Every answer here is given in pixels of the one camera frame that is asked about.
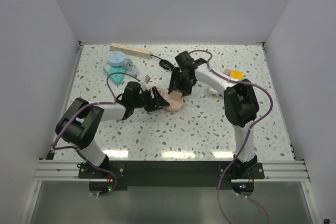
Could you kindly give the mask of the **pink cube socket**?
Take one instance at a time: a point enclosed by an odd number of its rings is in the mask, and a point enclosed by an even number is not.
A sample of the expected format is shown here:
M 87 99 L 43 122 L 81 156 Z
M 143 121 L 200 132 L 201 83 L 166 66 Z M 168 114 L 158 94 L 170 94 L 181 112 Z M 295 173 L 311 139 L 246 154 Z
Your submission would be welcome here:
M 177 91 L 177 90 L 173 90 L 171 93 L 168 94 L 168 97 L 172 100 L 175 101 L 180 101 L 182 98 L 183 93 Z

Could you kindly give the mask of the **white cube socket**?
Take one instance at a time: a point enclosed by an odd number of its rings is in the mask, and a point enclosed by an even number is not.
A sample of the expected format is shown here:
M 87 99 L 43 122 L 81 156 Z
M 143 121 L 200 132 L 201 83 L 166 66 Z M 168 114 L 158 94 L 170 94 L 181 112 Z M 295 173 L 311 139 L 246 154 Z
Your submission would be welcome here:
M 219 96 L 219 93 L 218 93 L 216 90 L 212 89 L 212 88 L 209 88 L 209 90 L 208 90 L 208 94 L 209 94 L 211 97 L 218 97 L 218 96 Z

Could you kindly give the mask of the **teal triangular power strip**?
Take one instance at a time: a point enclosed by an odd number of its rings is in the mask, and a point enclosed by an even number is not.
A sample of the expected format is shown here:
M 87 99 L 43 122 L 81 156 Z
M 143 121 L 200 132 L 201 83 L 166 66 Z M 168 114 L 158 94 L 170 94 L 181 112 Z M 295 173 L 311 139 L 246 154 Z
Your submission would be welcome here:
M 126 69 L 123 67 L 112 67 L 108 64 L 103 66 L 103 70 L 106 75 L 110 75 L 110 80 L 115 85 L 120 85 L 123 80 L 123 74 L 126 72 Z

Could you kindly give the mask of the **pink charger plug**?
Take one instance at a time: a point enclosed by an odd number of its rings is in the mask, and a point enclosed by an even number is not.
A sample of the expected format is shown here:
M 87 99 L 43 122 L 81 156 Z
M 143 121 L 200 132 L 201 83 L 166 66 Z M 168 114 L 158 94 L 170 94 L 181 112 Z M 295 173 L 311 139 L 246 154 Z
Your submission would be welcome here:
M 227 76 L 230 76 L 231 70 L 230 69 L 225 69 L 223 73 Z

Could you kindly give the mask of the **yellow cube socket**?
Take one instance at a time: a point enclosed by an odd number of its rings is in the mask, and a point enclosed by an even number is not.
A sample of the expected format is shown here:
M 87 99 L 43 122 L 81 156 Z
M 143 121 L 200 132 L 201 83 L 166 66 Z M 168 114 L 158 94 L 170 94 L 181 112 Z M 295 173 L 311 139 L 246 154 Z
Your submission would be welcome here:
M 242 80 L 243 78 L 243 72 L 240 70 L 232 69 L 230 72 L 230 77 L 237 79 L 237 80 Z

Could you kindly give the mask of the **beige power strip red sockets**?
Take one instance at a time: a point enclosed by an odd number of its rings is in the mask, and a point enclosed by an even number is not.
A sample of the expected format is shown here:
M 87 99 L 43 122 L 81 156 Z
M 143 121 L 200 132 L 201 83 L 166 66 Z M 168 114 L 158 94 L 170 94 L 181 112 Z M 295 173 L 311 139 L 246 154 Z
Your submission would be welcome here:
M 151 51 L 144 49 L 144 48 L 138 48 L 138 47 L 133 47 L 129 45 L 124 45 L 124 44 L 118 44 L 118 43 L 111 43 L 110 44 L 110 50 L 111 51 L 120 51 L 123 52 L 126 55 L 129 56 L 135 56 L 139 58 L 145 58 L 145 59 L 150 59 L 151 58 Z

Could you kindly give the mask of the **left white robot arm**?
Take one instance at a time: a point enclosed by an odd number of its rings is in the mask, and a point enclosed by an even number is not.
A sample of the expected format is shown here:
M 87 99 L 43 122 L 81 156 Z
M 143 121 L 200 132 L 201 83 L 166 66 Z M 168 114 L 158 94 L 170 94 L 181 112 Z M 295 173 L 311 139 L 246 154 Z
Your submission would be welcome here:
M 136 109 L 147 112 L 170 106 L 156 87 L 142 89 L 138 82 L 128 82 L 124 92 L 115 102 L 93 102 L 76 98 L 57 123 L 57 138 L 53 149 L 59 150 L 57 142 L 62 138 L 90 164 L 90 171 L 97 178 L 103 178 L 110 169 L 109 158 L 95 142 L 95 134 L 102 121 L 126 120 Z

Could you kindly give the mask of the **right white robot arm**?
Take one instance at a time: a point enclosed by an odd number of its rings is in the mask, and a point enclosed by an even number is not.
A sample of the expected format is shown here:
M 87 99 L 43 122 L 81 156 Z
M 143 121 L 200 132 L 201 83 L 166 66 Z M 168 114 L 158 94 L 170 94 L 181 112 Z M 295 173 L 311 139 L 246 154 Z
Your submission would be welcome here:
M 251 126 L 257 117 L 259 105 L 250 81 L 223 79 L 208 69 L 205 59 L 195 60 L 187 51 L 178 54 L 175 60 L 178 66 L 172 71 L 169 93 L 178 91 L 182 96 L 189 96 L 199 81 L 223 96 L 225 116 L 235 131 L 234 173 L 239 178 L 246 178 L 257 164 Z

